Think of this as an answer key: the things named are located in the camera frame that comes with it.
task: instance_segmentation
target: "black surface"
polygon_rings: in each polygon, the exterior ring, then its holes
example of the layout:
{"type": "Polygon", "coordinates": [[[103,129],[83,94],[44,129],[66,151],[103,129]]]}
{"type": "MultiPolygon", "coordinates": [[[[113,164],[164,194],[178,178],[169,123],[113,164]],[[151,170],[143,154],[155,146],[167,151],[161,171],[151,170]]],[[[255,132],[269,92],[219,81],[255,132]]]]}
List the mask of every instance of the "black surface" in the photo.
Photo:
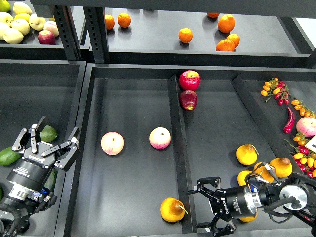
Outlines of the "black surface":
{"type": "MultiPolygon", "coordinates": [[[[30,128],[42,116],[58,132],[53,144],[64,142],[75,126],[85,63],[0,62],[0,150],[12,146],[21,129],[30,128]]],[[[14,164],[0,167],[0,183],[5,194],[12,187],[6,178],[13,167],[14,164]]],[[[59,198],[64,177],[64,171],[59,171],[55,188],[59,198]]],[[[59,202],[60,199],[51,209],[31,216],[30,228],[23,236],[53,236],[59,202]]]]}
{"type": "MultiPolygon", "coordinates": [[[[62,5],[64,0],[31,0],[38,5],[62,5]]],[[[69,5],[90,7],[118,7],[146,10],[172,10],[172,11],[195,11],[195,12],[230,12],[236,14],[271,15],[287,17],[316,18],[316,3],[311,0],[296,1],[272,1],[272,0],[244,0],[244,1],[208,1],[208,0],[68,0],[69,5]]]]}

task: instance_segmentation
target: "cherry tomato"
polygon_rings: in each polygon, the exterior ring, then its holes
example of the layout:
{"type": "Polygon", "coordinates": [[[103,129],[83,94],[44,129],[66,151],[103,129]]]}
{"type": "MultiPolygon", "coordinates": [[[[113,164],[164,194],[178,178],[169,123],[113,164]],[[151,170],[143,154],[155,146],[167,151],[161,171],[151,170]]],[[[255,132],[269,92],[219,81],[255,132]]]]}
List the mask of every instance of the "cherry tomato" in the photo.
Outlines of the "cherry tomato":
{"type": "Polygon", "coordinates": [[[261,91],[261,94],[262,94],[263,96],[267,96],[267,95],[268,95],[268,93],[267,93],[265,90],[262,90],[262,91],[261,91]]]}
{"type": "Polygon", "coordinates": [[[264,89],[265,91],[269,91],[269,90],[270,90],[270,88],[268,88],[266,85],[263,86],[263,89],[264,89]]]}
{"type": "Polygon", "coordinates": [[[303,107],[303,105],[296,105],[296,106],[294,106],[294,108],[295,108],[296,110],[300,110],[302,107],[303,107]]]}
{"type": "Polygon", "coordinates": [[[274,89],[274,91],[273,91],[273,95],[278,94],[280,91],[281,91],[281,89],[280,89],[280,88],[274,89]]]}
{"type": "Polygon", "coordinates": [[[294,138],[293,138],[293,141],[294,141],[294,142],[299,142],[300,140],[301,140],[300,137],[294,137],[294,138]]]}
{"type": "Polygon", "coordinates": [[[306,112],[306,109],[305,109],[305,108],[301,108],[301,109],[300,109],[300,115],[301,115],[301,116],[304,116],[305,112],[306,112]]]}
{"type": "Polygon", "coordinates": [[[292,100],[292,105],[299,105],[301,102],[299,100],[292,100]]]}
{"type": "Polygon", "coordinates": [[[306,164],[307,163],[307,159],[305,157],[301,158],[300,160],[301,164],[306,164]]]}
{"type": "Polygon", "coordinates": [[[303,153],[298,152],[298,153],[296,153],[296,154],[293,156],[293,158],[294,158],[294,159],[301,159],[301,158],[303,158],[303,153]]]}
{"type": "Polygon", "coordinates": [[[306,144],[306,142],[305,142],[304,140],[301,140],[301,141],[299,141],[297,144],[303,146],[303,145],[306,144]]]}

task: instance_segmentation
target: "pink apple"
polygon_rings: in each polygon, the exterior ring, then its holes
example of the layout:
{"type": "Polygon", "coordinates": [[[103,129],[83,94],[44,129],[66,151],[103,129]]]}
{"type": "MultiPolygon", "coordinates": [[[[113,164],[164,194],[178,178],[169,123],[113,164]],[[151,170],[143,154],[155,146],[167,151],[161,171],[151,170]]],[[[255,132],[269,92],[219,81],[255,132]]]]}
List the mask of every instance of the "pink apple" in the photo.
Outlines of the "pink apple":
{"type": "Polygon", "coordinates": [[[48,30],[43,30],[39,32],[39,43],[40,44],[56,44],[56,39],[53,32],[48,30]]]}
{"type": "Polygon", "coordinates": [[[164,127],[157,127],[150,133],[149,142],[156,149],[165,149],[171,142],[170,132],[164,127]]]}
{"type": "Polygon", "coordinates": [[[44,24],[44,30],[53,32],[55,37],[59,36],[59,31],[58,31],[56,22],[54,21],[46,21],[44,24]]]}
{"type": "Polygon", "coordinates": [[[101,139],[102,150],[109,155],[117,155],[123,150],[124,138],[117,132],[108,132],[101,139]]]}

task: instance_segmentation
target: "orange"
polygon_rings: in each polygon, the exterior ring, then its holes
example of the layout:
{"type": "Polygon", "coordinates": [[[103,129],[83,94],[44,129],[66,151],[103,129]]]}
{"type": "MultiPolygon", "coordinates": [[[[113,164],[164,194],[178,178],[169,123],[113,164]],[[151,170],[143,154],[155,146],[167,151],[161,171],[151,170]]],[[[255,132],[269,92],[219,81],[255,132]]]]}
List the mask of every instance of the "orange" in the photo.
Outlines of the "orange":
{"type": "Polygon", "coordinates": [[[235,27],[235,19],[232,15],[224,15],[219,19],[217,26],[221,32],[228,33],[235,27]]]}
{"type": "Polygon", "coordinates": [[[219,13],[215,13],[215,12],[209,12],[208,14],[208,17],[209,18],[217,18],[219,16],[219,13]]]}
{"type": "Polygon", "coordinates": [[[114,24],[115,24],[113,16],[105,15],[104,18],[105,18],[105,24],[107,26],[107,30],[109,31],[113,29],[114,24]]]}
{"type": "Polygon", "coordinates": [[[188,43],[192,40],[193,34],[189,28],[183,28],[179,31],[179,40],[182,43],[188,43]]]}
{"type": "Polygon", "coordinates": [[[231,40],[232,42],[234,42],[235,48],[238,47],[239,42],[240,42],[240,37],[237,34],[230,34],[229,36],[227,36],[228,40],[231,40]]]}
{"type": "Polygon", "coordinates": [[[123,28],[129,27],[131,21],[132,19],[130,18],[130,15],[128,15],[127,13],[121,13],[118,16],[118,24],[123,28]]]}
{"type": "Polygon", "coordinates": [[[235,44],[230,39],[223,39],[216,46],[216,51],[234,51],[234,50],[235,50],[235,44]]]}

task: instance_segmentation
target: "yellow pear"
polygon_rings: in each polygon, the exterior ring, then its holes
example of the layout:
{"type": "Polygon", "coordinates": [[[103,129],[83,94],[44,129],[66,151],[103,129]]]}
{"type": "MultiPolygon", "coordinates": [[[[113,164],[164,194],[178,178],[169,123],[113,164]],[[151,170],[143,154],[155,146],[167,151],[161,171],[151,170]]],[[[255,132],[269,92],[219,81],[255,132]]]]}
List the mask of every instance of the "yellow pear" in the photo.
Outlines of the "yellow pear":
{"type": "Polygon", "coordinates": [[[173,197],[168,197],[162,202],[160,212],[162,218],[167,222],[180,221],[184,217],[184,213],[187,213],[183,203],[173,197]]]}
{"type": "Polygon", "coordinates": [[[288,177],[293,171],[291,161],[288,158],[273,159],[270,165],[276,169],[276,175],[279,178],[288,177]]]}
{"type": "Polygon", "coordinates": [[[13,11],[16,15],[20,13],[27,13],[29,15],[32,14],[32,10],[30,9],[29,6],[27,6],[24,2],[15,2],[13,5],[13,11]]]}
{"type": "Polygon", "coordinates": [[[236,157],[243,165],[252,165],[257,161],[258,152],[254,145],[245,144],[237,148],[236,157]]]}

